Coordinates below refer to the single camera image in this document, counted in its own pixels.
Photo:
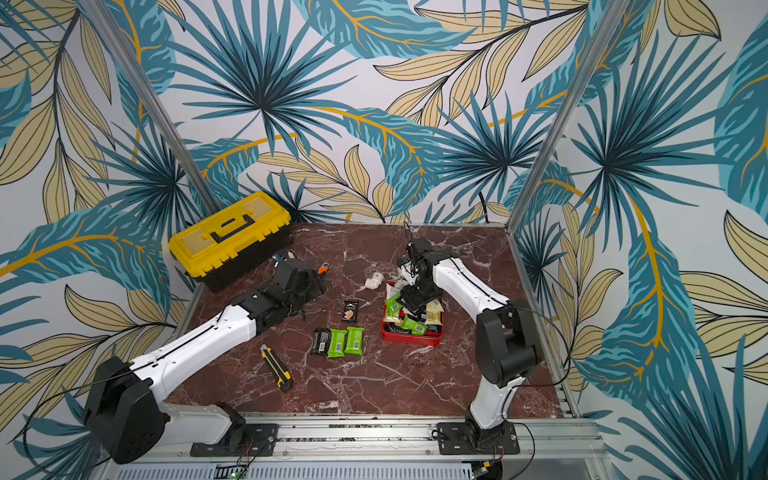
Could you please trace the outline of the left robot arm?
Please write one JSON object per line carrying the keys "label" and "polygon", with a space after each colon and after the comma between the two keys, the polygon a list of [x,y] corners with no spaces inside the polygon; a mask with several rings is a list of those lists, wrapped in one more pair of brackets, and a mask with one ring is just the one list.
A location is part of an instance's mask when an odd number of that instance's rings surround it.
{"label": "left robot arm", "polygon": [[167,397],[234,347],[298,314],[326,290],[328,268],[288,258],[255,289],[233,298],[213,319],[150,353],[117,357],[96,370],[84,425],[112,461],[124,465],[153,448],[189,444],[195,455],[239,454],[255,443],[233,407],[174,405]]}

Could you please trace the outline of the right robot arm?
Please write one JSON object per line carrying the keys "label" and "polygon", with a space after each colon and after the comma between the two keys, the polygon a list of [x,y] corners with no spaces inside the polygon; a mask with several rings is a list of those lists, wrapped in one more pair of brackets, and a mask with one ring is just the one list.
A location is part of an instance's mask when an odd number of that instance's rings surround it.
{"label": "right robot arm", "polygon": [[522,302],[513,302],[472,273],[448,250],[436,250],[424,239],[407,246],[399,262],[407,285],[402,305],[424,310],[444,295],[456,301],[475,324],[475,358],[482,374],[470,404],[467,423],[473,433],[490,435],[507,421],[507,412],[527,373],[543,361],[533,315]]}

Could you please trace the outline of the white plastic pipe elbow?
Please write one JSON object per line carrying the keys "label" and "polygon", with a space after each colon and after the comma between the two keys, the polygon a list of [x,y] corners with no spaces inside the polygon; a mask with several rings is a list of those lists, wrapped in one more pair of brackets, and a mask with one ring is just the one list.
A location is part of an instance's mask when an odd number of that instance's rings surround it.
{"label": "white plastic pipe elbow", "polygon": [[384,275],[380,272],[375,272],[365,280],[365,288],[368,290],[377,290],[383,283]]}

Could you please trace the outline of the black drycake cookie packet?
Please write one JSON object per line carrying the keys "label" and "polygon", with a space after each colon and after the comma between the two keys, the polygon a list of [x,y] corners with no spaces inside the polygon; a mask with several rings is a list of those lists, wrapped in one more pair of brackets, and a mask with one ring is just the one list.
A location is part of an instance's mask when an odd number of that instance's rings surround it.
{"label": "black drycake cookie packet", "polygon": [[356,323],[359,309],[358,300],[345,300],[342,311],[342,320],[344,322]]}

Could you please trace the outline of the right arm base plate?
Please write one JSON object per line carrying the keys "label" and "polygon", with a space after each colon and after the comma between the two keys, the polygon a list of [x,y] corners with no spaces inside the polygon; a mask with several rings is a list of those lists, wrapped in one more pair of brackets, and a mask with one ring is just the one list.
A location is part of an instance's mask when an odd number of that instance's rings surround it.
{"label": "right arm base plate", "polygon": [[432,430],[441,455],[516,455],[520,446],[514,425],[503,421],[491,429],[480,429],[473,422],[438,423]]}

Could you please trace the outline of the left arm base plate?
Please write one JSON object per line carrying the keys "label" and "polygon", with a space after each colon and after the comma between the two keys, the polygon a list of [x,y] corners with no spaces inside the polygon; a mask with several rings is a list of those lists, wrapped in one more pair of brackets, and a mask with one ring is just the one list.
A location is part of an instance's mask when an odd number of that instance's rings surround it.
{"label": "left arm base plate", "polygon": [[232,426],[215,444],[194,443],[190,455],[206,457],[270,457],[273,454],[279,426],[277,424],[252,424]]}

